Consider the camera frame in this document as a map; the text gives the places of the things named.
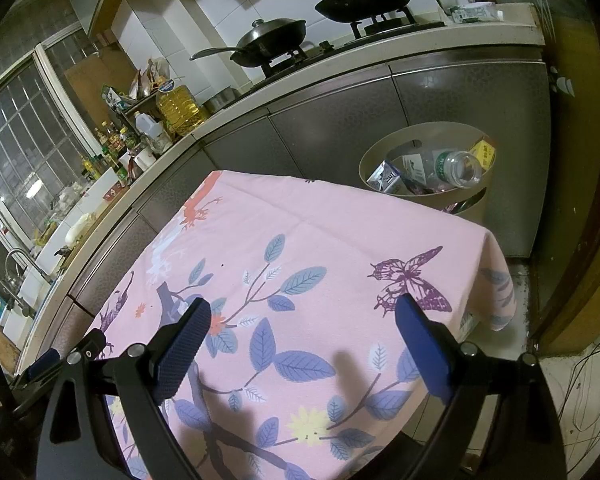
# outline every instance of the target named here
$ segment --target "faucet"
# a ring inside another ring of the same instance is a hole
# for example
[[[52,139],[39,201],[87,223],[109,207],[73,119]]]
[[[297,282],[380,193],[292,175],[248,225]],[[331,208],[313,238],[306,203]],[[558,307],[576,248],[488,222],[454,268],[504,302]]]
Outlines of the faucet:
[[[22,254],[22,256],[25,257],[25,259],[33,266],[34,269],[36,269],[39,273],[40,276],[43,277],[43,279],[49,284],[49,285],[53,285],[54,284],[54,280],[51,278],[51,276],[49,276],[44,270],[42,270],[40,268],[40,266],[35,262],[35,260],[30,256],[29,253],[27,253],[27,251],[22,250],[21,248],[15,248],[12,249],[11,251],[9,251],[7,253],[7,258],[4,261],[4,272],[7,275],[7,277],[9,276],[9,271],[7,270],[7,262],[9,261],[9,258],[11,257],[12,254],[15,253],[19,253]]]
[[[0,279],[0,287],[3,288],[5,290],[5,292],[7,294],[9,294],[14,299],[14,301],[16,301],[20,305],[23,316],[28,316],[31,319],[33,319],[36,311],[33,310],[33,307],[29,303],[24,301],[22,298],[19,298],[18,296],[16,296],[15,293],[1,279]]]

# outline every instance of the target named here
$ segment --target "pink tablecloth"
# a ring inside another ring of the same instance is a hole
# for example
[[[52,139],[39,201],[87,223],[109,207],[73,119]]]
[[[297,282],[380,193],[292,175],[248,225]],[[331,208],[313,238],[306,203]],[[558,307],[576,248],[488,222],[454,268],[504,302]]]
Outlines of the pink tablecloth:
[[[213,172],[122,279],[93,326],[106,355],[148,342],[197,296],[205,345],[163,412],[205,480],[331,480],[369,462],[426,394],[395,326],[410,292],[457,333],[516,308],[483,227],[390,196]],[[119,400],[132,473],[147,474]]]

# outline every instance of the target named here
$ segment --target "screw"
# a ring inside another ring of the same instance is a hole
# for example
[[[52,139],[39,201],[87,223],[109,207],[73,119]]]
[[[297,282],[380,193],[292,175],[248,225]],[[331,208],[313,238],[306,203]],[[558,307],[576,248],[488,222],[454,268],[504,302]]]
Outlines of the screw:
[[[131,345],[127,350],[126,354],[129,357],[140,357],[144,354],[144,345],[142,343],[136,343],[135,345]]]
[[[538,364],[538,359],[536,359],[535,355],[525,352],[522,354],[522,362],[527,366],[536,366]]]
[[[460,351],[467,357],[474,357],[478,355],[478,347],[473,343],[469,343],[468,341],[465,341],[460,345]]]
[[[71,352],[67,356],[66,361],[71,365],[77,365],[80,362],[80,359],[82,359],[80,352]]]

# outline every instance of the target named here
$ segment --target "cooking oil bottle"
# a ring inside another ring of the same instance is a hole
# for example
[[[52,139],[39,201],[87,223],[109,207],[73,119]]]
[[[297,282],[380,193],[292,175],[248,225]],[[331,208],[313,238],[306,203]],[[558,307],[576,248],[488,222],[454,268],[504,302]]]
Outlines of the cooking oil bottle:
[[[169,79],[160,85],[156,99],[158,109],[182,137],[209,118],[204,108],[199,108],[186,85],[175,87]]]

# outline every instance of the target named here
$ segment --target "tile floor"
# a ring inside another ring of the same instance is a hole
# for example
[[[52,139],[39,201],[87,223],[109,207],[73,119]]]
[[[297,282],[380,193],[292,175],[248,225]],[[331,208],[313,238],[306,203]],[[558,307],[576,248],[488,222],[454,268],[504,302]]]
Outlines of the tile floor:
[[[487,355],[517,359],[525,351],[526,345],[529,280],[525,266],[515,264],[509,266],[509,270],[518,300],[518,311],[514,319],[500,332],[492,332],[478,325],[467,339],[476,343]],[[541,361],[558,411],[564,402],[574,365],[588,355],[592,348],[593,346],[581,356],[547,358]],[[560,420],[567,469],[571,470],[569,480],[581,478],[600,453],[600,353],[593,355],[585,364],[580,376],[574,381]],[[489,396],[485,400],[468,452],[480,454],[482,451],[496,400],[497,396]],[[433,432],[443,410],[444,406],[437,397],[427,396],[403,428],[404,433],[424,443]]]

